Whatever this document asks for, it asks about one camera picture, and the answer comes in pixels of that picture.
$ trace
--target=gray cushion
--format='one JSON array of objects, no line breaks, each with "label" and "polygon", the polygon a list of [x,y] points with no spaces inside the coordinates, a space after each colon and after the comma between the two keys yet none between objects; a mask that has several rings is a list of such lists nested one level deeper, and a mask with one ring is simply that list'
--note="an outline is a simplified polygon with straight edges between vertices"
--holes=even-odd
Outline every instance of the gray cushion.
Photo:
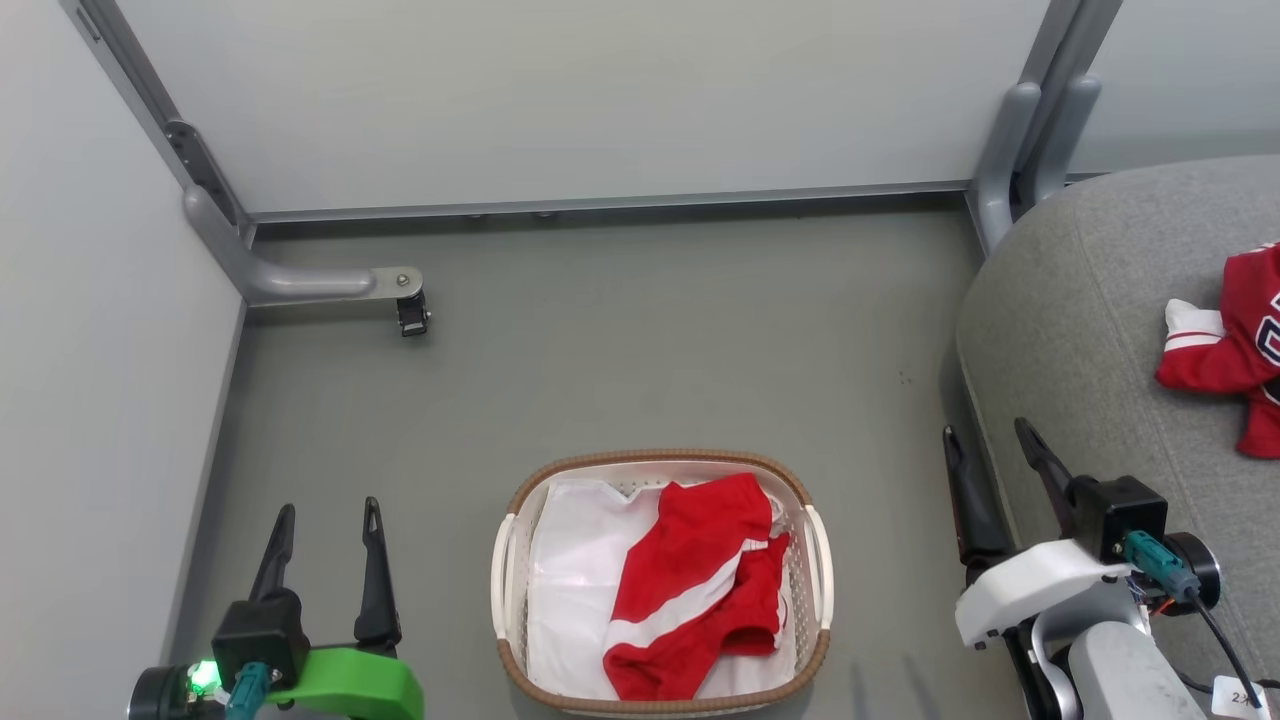
[{"label": "gray cushion", "polygon": [[[1170,530],[1199,536],[1222,566],[1216,616],[1251,673],[1268,678],[1280,676],[1280,461],[1235,452],[1242,400],[1167,391],[1152,375],[1165,302],[1216,307],[1224,260],[1276,240],[1280,156],[1094,178],[1018,222],[957,327],[1018,541],[1059,533],[1014,437],[1014,418],[1025,415],[1071,471],[1130,474],[1169,498]],[[1198,619],[1160,619],[1156,638],[1202,682],[1233,674]]]}]

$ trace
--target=metal leg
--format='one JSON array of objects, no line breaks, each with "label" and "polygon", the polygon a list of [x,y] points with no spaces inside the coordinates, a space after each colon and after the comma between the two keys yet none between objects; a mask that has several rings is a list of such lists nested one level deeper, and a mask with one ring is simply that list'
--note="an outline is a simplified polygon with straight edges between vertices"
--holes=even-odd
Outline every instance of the metal leg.
[{"label": "metal leg", "polygon": [[253,255],[204,187],[182,199],[187,222],[252,307],[355,300],[397,300],[403,334],[426,332],[430,313],[416,268],[287,268]]},{"label": "metal leg", "polygon": [[1062,40],[1066,38],[1066,31],[1071,28],[1071,19],[1075,18],[1079,9],[1080,0],[1050,0],[1048,8],[1044,9],[1044,19],[1041,20],[1041,27],[1036,32],[1036,41],[1032,44],[1030,53],[1027,54],[1027,64],[1023,67],[1023,74],[1018,82],[1044,85],[1050,65],[1053,64],[1053,56],[1057,55]]},{"label": "metal leg", "polygon": [[[68,0],[63,0],[63,3],[68,5]],[[164,132],[165,140],[182,161],[186,176],[191,176],[196,184],[209,188],[232,224],[242,229],[246,228],[248,222],[244,209],[218,169],[209,146],[196,132],[196,128],[178,114],[178,106],[174,105],[164,83],[160,82],[160,76],[151,65],[151,60],[147,59],[142,44],[133,35],[133,28],[129,27],[115,0],[78,0],[78,5],[70,4],[68,12],[90,32],[92,44],[106,45],[119,69],[137,92],[147,114]],[[108,64],[108,60],[101,55],[99,59],[104,65]],[[111,69],[106,69],[108,74],[111,74]],[[178,182],[186,184],[186,176],[178,174]]]},{"label": "metal leg", "polygon": [[1014,176],[1018,149],[1023,145],[1039,99],[1041,90],[1034,82],[1009,88],[987,137],[987,146],[982,150],[978,170],[965,193],[969,213],[973,214],[974,225],[978,228],[978,240],[987,255],[991,255],[1009,228],[1014,227],[1009,206],[1009,184]]},{"label": "metal leg", "polygon": [[1027,165],[1033,147],[1043,136],[1050,117],[1057,110],[1071,79],[1089,70],[1093,58],[1098,54],[1098,47],[1102,46],[1107,31],[1111,29],[1116,13],[1120,12],[1121,1],[1080,0],[1079,9],[1071,18],[1066,35],[1044,73],[1044,81],[1041,83],[1043,101],[1032,118],[1027,138],[1018,151],[1018,164],[1014,169],[1021,170]]},{"label": "metal leg", "polygon": [[1097,76],[1078,77],[1066,86],[1057,111],[1050,117],[1044,133],[1018,177],[1018,196],[1028,206],[1047,200],[1066,186],[1068,165],[1101,92],[1102,81]]}]

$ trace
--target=metal frame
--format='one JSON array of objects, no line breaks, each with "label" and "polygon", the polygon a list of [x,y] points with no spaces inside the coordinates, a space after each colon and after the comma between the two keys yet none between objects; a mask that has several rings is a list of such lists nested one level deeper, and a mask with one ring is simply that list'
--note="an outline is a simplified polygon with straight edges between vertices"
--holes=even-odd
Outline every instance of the metal frame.
[{"label": "metal frame", "polygon": [[[134,97],[134,113],[143,124],[145,117],[161,128],[166,150],[161,152],[174,168],[183,187],[204,188],[206,197],[189,200],[201,208],[212,202],[230,224],[246,234],[252,227],[237,201],[207,143],[197,128],[184,122],[178,108],[147,59],[142,45],[129,28],[115,0],[60,0],[68,14],[84,28],[86,41],[116,81],[127,100]],[[973,179],[966,187],[966,200],[983,250],[991,252],[1012,227],[1012,188],[1016,186],[1023,206],[1050,197],[1068,182],[1068,164],[1084,131],[1102,82],[1085,74],[1111,27],[1123,0],[1051,0],[1039,32],[1028,54],[1018,85],[1002,100],[991,135],[982,151]],[[118,79],[123,76],[129,90]],[[790,192],[718,193],[714,196],[666,196],[644,199],[596,199],[579,202],[561,202],[548,208],[543,202],[500,204],[500,206],[429,206],[429,208],[378,208],[328,210],[315,217],[300,218],[294,213],[265,214],[259,222],[278,220],[337,220],[349,218],[402,218],[457,214],[556,211],[604,208],[637,208],[657,205],[701,205],[717,202],[744,202],[785,200],[797,197],[844,197],[850,195],[896,195],[905,192],[931,192],[961,190],[963,183],[916,183],[911,186],[876,186],[867,188],[813,188]],[[380,270],[360,270],[364,279],[348,275],[335,278],[328,270],[280,268],[255,261],[228,261],[221,243],[221,229],[202,232],[210,251],[219,256],[223,269],[251,305],[279,305],[293,302],[325,302],[362,297],[412,297],[396,295],[390,288],[378,286]],[[415,274],[403,287],[419,284]]]},{"label": "metal frame", "polygon": [[256,225],[200,132],[179,115],[115,0],[60,3],[183,187],[187,222],[248,306],[396,300],[401,333],[426,332],[430,313],[416,268],[289,268],[253,255],[248,241]]},{"label": "metal frame", "polygon": [[966,199],[989,255],[1012,227],[1012,188],[1024,208],[1068,182],[1102,81],[1087,74],[1123,0],[1051,0],[1019,83],[1004,99]]}]

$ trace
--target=laundry basket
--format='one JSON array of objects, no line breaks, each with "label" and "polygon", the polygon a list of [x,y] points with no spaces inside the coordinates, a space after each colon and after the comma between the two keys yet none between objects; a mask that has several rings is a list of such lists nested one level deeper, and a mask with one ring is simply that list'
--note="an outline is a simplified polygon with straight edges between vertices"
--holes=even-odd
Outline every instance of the laundry basket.
[{"label": "laundry basket", "polygon": [[[696,484],[737,473],[753,473],[760,488],[782,507],[782,524],[791,533],[786,566],[792,579],[791,620],[795,633],[795,676],[767,692],[690,701],[608,701],[575,698],[539,688],[526,674],[530,546],[547,502],[550,480],[604,480],[625,495],[678,480]],[[822,516],[809,493],[790,470],[759,455],[707,450],[640,450],[585,455],[553,462],[521,486],[507,507],[493,546],[489,606],[498,655],[516,685],[552,707],[598,717],[705,717],[728,715],[782,701],[804,688],[822,666],[831,643],[835,606],[831,544]]]}]

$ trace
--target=cable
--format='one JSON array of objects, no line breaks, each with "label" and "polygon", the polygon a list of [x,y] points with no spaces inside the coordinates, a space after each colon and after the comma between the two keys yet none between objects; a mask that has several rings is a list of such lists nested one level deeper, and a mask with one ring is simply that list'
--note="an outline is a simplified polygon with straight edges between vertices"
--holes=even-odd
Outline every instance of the cable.
[{"label": "cable", "polygon": [[1187,673],[1183,673],[1181,670],[1174,670],[1174,673],[1178,673],[1178,679],[1181,680],[1183,684],[1187,685],[1188,688],[1204,694],[1213,694],[1213,688],[1206,685],[1204,683],[1197,683],[1196,680],[1190,679],[1190,676],[1188,676]]},{"label": "cable", "polygon": [[1208,624],[1208,629],[1213,630],[1213,637],[1217,638],[1217,643],[1222,646],[1222,652],[1226,653],[1226,659],[1231,661],[1231,669],[1235,670],[1235,676],[1244,683],[1244,692],[1249,696],[1249,705],[1254,708],[1261,708],[1262,701],[1258,700],[1258,691],[1253,689],[1249,674],[1244,670],[1244,664],[1240,662],[1240,657],[1235,655],[1235,648],[1231,647],[1231,642],[1226,639],[1226,635],[1222,634],[1222,629],[1217,626],[1217,621],[1208,614],[1208,607],[1204,607],[1204,601],[1201,600],[1199,593],[1190,593],[1190,600],[1192,605],[1196,606],[1196,611],[1199,612],[1201,618],[1204,619],[1204,623]]},{"label": "cable", "polygon": [[[1212,685],[1206,685],[1204,683],[1197,683],[1190,675],[1183,673],[1181,670],[1178,670],[1176,667],[1174,669],[1174,673],[1178,673],[1178,679],[1181,680],[1183,684],[1187,685],[1188,688],[1199,693],[1213,694]],[[1253,684],[1268,691],[1280,691],[1280,680],[1272,680],[1270,678],[1253,680]]]}]

